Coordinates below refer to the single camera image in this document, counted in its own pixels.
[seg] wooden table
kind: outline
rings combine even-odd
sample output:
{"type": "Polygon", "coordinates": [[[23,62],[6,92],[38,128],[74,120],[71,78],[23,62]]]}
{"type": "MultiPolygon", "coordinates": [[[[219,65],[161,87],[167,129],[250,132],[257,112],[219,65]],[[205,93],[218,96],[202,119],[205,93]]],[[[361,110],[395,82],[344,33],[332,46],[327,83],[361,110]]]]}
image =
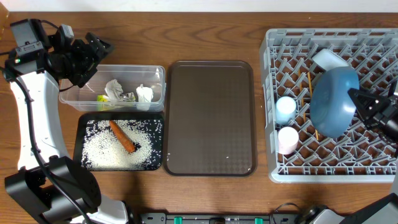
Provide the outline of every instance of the wooden table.
{"type": "MultiPolygon", "coordinates": [[[[275,184],[268,178],[259,46],[271,28],[398,27],[398,14],[12,12],[8,24],[25,18],[68,24],[81,39],[90,31],[110,41],[116,50],[103,63],[168,68],[177,60],[244,60],[252,66],[257,171],[246,178],[172,177],[163,168],[153,172],[94,172],[101,193],[125,200],[138,212],[258,214],[293,202],[302,208],[322,203],[338,213],[352,213],[389,193],[390,184],[275,184]]],[[[46,30],[48,34],[55,32],[47,25],[46,30]]],[[[0,52],[15,46],[7,25],[0,52]]],[[[16,102],[4,80],[0,81],[0,112],[3,179],[17,172],[20,149],[16,102]]],[[[83,112],[59,103],[59,113],[63,138],[73,155],[78,118],[83,112]]],[[[0,202],[1,223],[33,222],[7,195],[3,183],[0,202]]]]}

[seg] white cup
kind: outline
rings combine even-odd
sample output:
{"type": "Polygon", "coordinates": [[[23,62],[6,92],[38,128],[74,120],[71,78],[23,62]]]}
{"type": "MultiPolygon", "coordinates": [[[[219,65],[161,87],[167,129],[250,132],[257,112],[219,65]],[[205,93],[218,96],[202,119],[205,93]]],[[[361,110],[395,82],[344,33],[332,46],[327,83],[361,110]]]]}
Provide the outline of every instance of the white cup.
{"type": "Polygon", "coordinates": [[[292,127],[284,127],[278,132],[278,153],[289,155],[294,152],[299,141],[299,133],[292,127]]]}
{"type": "Polygon", "coordinates": [[[288,125],[296,117],[296,101],[289,96],[283,96],[276,101],[276,123],[288,125]]]}

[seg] black tray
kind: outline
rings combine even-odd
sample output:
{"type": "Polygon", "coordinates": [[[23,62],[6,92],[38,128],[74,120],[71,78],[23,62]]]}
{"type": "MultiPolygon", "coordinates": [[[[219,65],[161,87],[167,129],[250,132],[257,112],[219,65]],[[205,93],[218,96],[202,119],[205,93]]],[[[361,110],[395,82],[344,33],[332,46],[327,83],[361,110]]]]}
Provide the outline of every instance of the black tray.
{"type": "Polygon", "coordinates": [[[167,83],[165,170],[188,176],[252,174],[257,143],[250,65],[175,62],[167,83]]]}
{"type": "MultiPolygon", "coordinates": [[[[80,117],[78,122],[75,150],[73,152],[73,160],[79,162],[83,167],[86,167],[85,161],[82,161],[82,152],[84,138],[86,135],[87,122],[90,120],[145,120],[145,119],[158,119],[162,123],[163,128],[159,133],[153,132],[150,137],[152,143],[151,164],[146,164],[142,169],[138,170],[156,170],[162,163],[162,148],[163,148],[163,135],[164,135],[164,116],[162,113],[88,113],[80,117]]],[[[101,169],[102,171],[113,171],[114,169],[101,169]]],[[[125,171],[132,171],[137,169],[126,169],[125,171]]]]}

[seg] clear plastic bin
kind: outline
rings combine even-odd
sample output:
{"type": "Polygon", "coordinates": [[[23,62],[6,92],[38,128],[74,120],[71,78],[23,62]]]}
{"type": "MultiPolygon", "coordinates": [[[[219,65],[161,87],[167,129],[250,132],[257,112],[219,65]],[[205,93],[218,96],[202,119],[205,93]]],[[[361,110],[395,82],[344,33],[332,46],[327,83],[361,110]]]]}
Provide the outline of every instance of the clear plastic bin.
{"type": "MultiPolygon", "coordinates": [[[[164,108],[165,69],[156,65],[98,65],[97,73],[83,88],[73,88],[60,93],[60,101],[67,103],[79,111],[142,111],[159,112],[164,108]],[[133,92],[136,102],[99,102],[98,95],[105,95],[107,82],[117,79],[124,93],[133,92]],[[137,87],[141,84],[154,91],[150,103],[139,103],[137,87]]],[[[69,80],[62,80],[60,89],[72,86],[69,80]]]]}

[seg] white wall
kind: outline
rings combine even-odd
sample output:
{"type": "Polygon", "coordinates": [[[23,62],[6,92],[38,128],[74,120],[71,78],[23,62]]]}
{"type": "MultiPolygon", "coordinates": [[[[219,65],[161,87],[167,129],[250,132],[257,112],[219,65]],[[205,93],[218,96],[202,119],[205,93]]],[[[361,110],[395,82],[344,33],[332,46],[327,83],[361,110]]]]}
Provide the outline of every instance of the white wall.
{"type": "Polygon", "coordinates": [[[398,12],[398,0],[0,0],[9,11],[398,12]]]}

